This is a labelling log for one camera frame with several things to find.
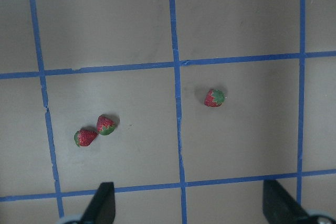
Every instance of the grid square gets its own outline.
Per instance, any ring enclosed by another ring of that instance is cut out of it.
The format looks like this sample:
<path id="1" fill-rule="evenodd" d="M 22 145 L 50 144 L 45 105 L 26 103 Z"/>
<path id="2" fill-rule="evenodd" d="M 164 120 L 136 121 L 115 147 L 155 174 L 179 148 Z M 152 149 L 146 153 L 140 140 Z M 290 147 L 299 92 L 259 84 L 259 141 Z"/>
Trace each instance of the grid square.
<path id="1" fill-rule="evenodd" d="M 336 58 L 306 60 L 303 170 L 335 169 Z"/>
<path id="2" fill-rule="evenodd" d="M 176 0 L 180 59 L 299 51 L 299 0 Z"/>
<path id="3" fill-rule="evenodd" d="M 82 214 L 92 196 L 63 198 L 66 215 Z M 181 190 L 161 189 L 115 194 L 114 224 L 181 223 Z"/>
<path id="4" fill-rule="evenodd" d="M 37 71 L 29 0 L 0 0 L 0 73 Z"/>
<path id="5" fill-rule="evenodd" d="M 280 179 L 295 195 L 296 179 Z M 262 213 L 263 182 L 189 187 L 188 223 L 260 223 L 267 224 Z"/>
<path id="6" fill-rule="evenodd" d="M 336 50 L 333 0 L 306 0 L 306 51 Z"/>
<path id="7" fill-rule="evenodd" d="M 302 179 L 302 205 L 336 216 L 336 175 L 309 176 Z"/>
<path id="8" fill-rule="evenodd" d="M 110 180 L 117 187 L 179 182 L 173 68 L 51 76 L 47 83 L 62 191 Z M 74 133 L 94 128 L 101 114 L 117 118 L 117 129 L 78 148 Z"/>
<path id="9" fill-rule="evenodd" d="M 54 193 L 38 78 L 0 80 L 0 196 Z"/>
<path id="10" fill-rule="evenodd" d="M 298 60 L 181 68 L 186 180 L 296 172 Z M 204 105 L 223 90 L 219 108 Z"/>
<path id="11" fill-rule="evenodd" d="M 172 61 L 169 0 L 36 0 L 46 69 Z"/>
<path id="12" fill-rule="evenodd" d="M 58 220 L 56 199 L 0 202 L 0 223 L 55 223 Z"/>

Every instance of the red strawberry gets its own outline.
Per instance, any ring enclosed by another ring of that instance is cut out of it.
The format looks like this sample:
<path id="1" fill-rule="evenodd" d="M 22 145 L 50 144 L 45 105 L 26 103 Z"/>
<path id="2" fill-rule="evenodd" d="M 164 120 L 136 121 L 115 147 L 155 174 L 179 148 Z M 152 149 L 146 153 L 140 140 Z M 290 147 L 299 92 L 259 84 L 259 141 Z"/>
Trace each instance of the red strawberry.
<path id="1" fill-rule="evenodd" d="M 92 141 L 98 136 L 94 131 L 80 130 L 75 133 L 73 139 L 78 147 L 89 146 Z"/>
<path id="2" fill-rule="evenodd" d="M 208 94 L 206 95 L 204 104 L 209 107 L 219 107 L 225 100 L 225 96 L 221 90 L 210 89 Z"/>
<path id="3" fill-rule="evenodd" d="M 98 117 L 97 131 L 100 135 L 106 136 L 108 134 L 111 134 L 116 128 L 115 126 L 115 123 L 111 119 L 106 118 L 103 115 Z"/>

